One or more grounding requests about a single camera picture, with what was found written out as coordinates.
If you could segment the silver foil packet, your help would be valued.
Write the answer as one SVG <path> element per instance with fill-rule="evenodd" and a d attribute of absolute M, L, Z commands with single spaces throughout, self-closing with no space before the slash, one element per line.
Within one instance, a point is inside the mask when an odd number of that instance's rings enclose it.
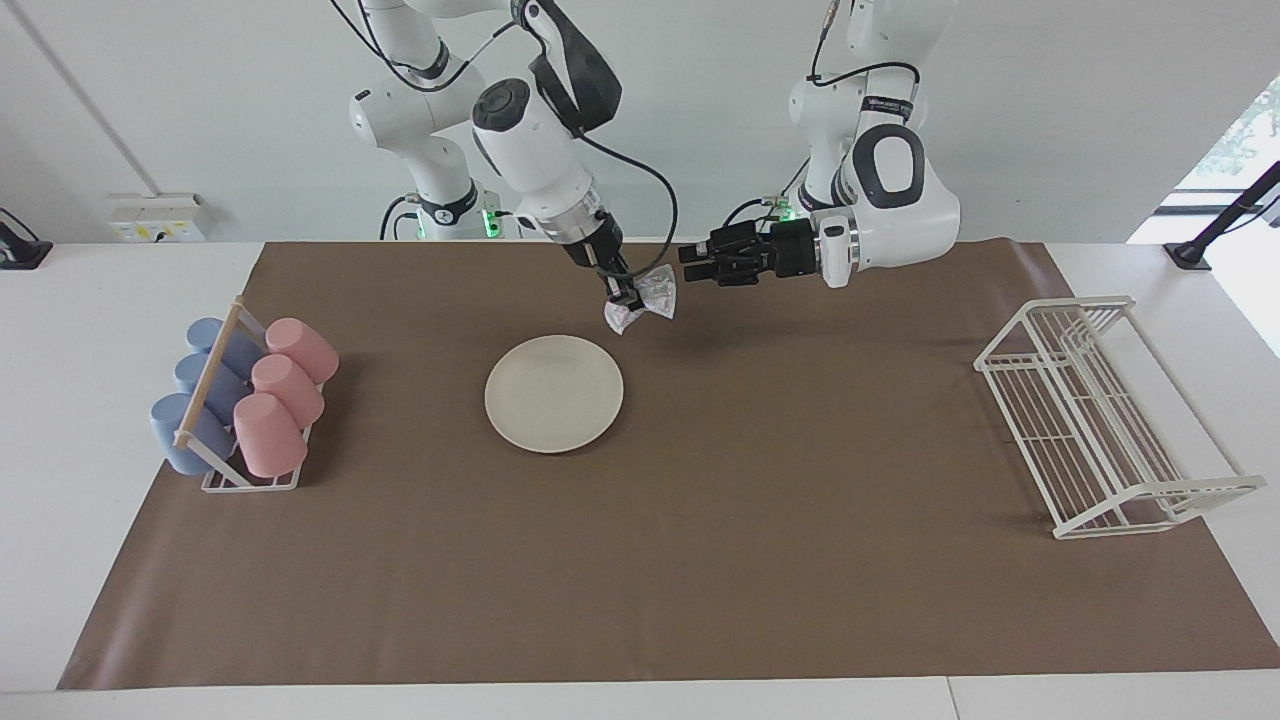
<path fill-rule="evenodd" d="M 625 304 L 607 301 L 604 318 L 608 327 L 618 336 L 639 320 L 645 314 L 654 314 L 667 320 L 673 320 L 677 307 L 678 283 L 675 269 L 669 264 L 658 266 L 648 272 L 634 282 L 637 292 L 637 309 L 631 309 Z"/>

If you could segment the black stand arm with base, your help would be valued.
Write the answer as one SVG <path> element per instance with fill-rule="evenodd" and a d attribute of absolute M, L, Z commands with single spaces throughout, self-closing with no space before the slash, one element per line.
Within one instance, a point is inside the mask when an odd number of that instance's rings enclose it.
<path fill-rule="evenodd" d="M 1245 188 L 1230 205 L 1208 223 L 1193 240 L 1181 243 L 1166 243 L 1165 252 L 1183 270 L 1210 272 L 1204 260 L 1210 245 L 1236 228 L 1238 222 L 1252 213 L 1252 208 L 1271 190 L 1280 184 L 1280 160 L 1265 170 L 1257 181 Z"/>

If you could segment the cream round plate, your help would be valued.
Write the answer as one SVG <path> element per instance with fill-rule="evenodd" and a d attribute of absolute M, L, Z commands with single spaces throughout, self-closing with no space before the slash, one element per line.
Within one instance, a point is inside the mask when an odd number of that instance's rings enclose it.
<path fill-rule="evenodd" d="M 625 401 L 618 363 L 599 345 L 547 334 L 507 351 L 484 388 L 494 430 L 515 447 L 567 454 L 602 438 Z"/>

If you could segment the brown paper table mat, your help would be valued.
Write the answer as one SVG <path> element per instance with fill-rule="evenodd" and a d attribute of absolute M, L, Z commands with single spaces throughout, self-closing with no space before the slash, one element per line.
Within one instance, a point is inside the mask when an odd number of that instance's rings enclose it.
<path fill-rule="evenodd" d="M 161 466 L 63 689 L 1280 667 L 1201 520 L 1055 539 L 973 361 L 1070 292 L 1033 243 L 754 290 L 623 337 L 553 247 L 271 243 L 244 299 L 340 354 L 298 488 Z M 621 413 L 535 454 L 511 348 L 603 347 Z"/>

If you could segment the pink plastic cup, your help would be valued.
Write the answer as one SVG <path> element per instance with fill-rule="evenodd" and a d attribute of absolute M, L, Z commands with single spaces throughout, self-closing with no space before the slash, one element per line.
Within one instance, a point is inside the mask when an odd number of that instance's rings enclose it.
<path fill-rule="evenodd" d="M 298 318 L 275 320 L 266 328 L 265 340 L 273 354 L 291 357 L 316 386 L 328 383 L 340 366 L 332 343 Z"/>
<path fill-rule="evenodd" d="M 269 354 L 259 359 L 251 370 L 251 382 L 259 393 L 276 397 L 305 430 L 325 409 L 323 393 L 303 368 L 283 354 Z"/>
<path fill-rule="evenodd" d="M 262 479 L 288 475 L 307 457 L 302 430 L 274 395 L 252 393 L 233 411 L 233 428 L 248 471 Z"/>

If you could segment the cup rack with wooden bar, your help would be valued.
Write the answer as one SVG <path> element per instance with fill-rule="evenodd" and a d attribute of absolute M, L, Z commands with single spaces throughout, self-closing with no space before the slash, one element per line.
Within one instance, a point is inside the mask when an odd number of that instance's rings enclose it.
<path fill-rule="evenodd" d="M 250 311 L 242 293 L 236 296 L 227 315 L 219 320 L 218 333 L 205 351 L 209 360 L 202 363 L 180 420 L 172 430 L 170 447 L 177 454 L 189 454 L 200 459 L 204 470 L 204 474 L 200 475 L 200 489 L 206 495 L 247 495 L 296 489 L 300 486 L 303 468 L 296 468 L 280 477 L 256 477 L 248 471 L 247 461 L 241 454 L 234 423 L 224 423 L 219 425 L 216 433 L 212 433 L 210 423 L 205 420 L 206 418 L 212 421 L 220 419 L 212 410 L 209 398 L 221 377 L 233 375 L 246 391 L 253 388 L 248 377 L 238 375 L 230 368 L 221 370 L 225 366 L 223 359 L 227 350 L 238 337 L 243 337 L 261 351 L 268 348 L 266 328 Z"/>

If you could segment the bright window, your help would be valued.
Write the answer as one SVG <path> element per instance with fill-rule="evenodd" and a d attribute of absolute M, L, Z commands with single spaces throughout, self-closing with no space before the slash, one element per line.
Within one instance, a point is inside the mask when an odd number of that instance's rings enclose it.
<path fill-rule="evenodd" d="M 1280 76 L 1224 131 L 1129 243 L 1187 242 L 1280 161 Z M 1206 261 L 1219 284 L 1280 357 L 1280 187 L 1268 191 L 1224 236 Z"/>

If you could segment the white wall outlet box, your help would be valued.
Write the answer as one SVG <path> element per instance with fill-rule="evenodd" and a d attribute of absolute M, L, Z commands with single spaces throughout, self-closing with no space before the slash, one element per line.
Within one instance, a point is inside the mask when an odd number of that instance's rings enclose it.
<path fill-rule="evenodd" d="M 202 243 L 212 233 L 212 215 L 195 193 L 111 193 L 108 204 L 108 225 L 125 243 Z"/>

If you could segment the black table clamp mount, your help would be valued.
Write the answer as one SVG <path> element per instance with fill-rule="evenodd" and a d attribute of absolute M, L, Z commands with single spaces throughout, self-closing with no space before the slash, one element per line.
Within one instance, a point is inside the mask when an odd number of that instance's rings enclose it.
<path fill-rule="evenodd" d="M 0 270 L 33 270 L 49 256 L 54 243 L 18 215 L 0 206 Z"/>

